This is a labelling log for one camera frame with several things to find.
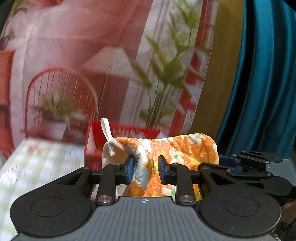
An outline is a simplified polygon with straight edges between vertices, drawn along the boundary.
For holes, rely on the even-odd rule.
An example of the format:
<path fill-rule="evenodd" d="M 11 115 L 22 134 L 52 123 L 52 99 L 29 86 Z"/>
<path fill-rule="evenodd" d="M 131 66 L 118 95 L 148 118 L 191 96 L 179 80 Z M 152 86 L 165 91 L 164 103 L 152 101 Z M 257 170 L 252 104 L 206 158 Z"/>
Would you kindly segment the orange floral oven mitt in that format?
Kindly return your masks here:
<path fill-rule="evenodd" d="M 122 164 L 128 155 L 133 155 L 136 161 L 131 183 L 118 185 L 116 188 L 118 196 L 174 197 L 175 186 L 161 183 L 158 171 L 159 156 L 164 156 L 168 164 L 185 165 L 195 171 L 202 162 L 219 163 L 216 143 L 210 136 L 203 133 L 152 140 L 130 137 L 114 138 L 108 119 L 102 118 L 100 124 L 107 140 L 102 151 L 102 166 Z"/>

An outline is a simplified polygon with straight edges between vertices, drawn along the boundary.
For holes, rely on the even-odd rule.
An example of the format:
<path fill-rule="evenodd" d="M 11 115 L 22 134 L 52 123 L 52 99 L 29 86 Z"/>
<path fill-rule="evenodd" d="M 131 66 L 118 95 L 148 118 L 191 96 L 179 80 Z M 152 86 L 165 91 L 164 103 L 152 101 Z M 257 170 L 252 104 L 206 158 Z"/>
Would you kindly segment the printed room scene backdrop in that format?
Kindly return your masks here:
<path fill-rule="evenodd" d="M 1 151 L 89 123 L 192 128 L 218 1 L 1 1 Z"/>

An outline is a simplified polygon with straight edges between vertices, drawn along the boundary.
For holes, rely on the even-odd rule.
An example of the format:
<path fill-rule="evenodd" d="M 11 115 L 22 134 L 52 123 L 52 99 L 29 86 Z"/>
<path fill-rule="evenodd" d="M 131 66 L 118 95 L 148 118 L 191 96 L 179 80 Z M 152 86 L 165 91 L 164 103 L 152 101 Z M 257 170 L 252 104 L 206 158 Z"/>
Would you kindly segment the red strawberry cardboard box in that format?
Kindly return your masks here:
<path fill-rule="evenodd" d="M 127 126 L 111 122 L 110 130 L 113 137 L 148 138 L 154 139 L 161 136 L 161 130 L 141 126 Z M 103 134 L 100 121 L 89 124 L 84 148 L 84 165 L 93 170 L 100 170 L 102 166 L 102 150 L 107 142 Z"/>

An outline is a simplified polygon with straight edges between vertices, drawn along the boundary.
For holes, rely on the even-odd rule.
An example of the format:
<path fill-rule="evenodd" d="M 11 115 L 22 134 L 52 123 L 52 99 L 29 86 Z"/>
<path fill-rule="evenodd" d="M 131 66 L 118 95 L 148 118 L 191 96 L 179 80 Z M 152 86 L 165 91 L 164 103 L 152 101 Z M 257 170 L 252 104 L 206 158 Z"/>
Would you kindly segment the green checked tablecloth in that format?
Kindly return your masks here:
<path fill-rule="evenodd" d="M 21 195 L 84 166 L 84 146 L 27 138 L 1 168 L 1 240 L 16 230 L 10 208 Z"/>

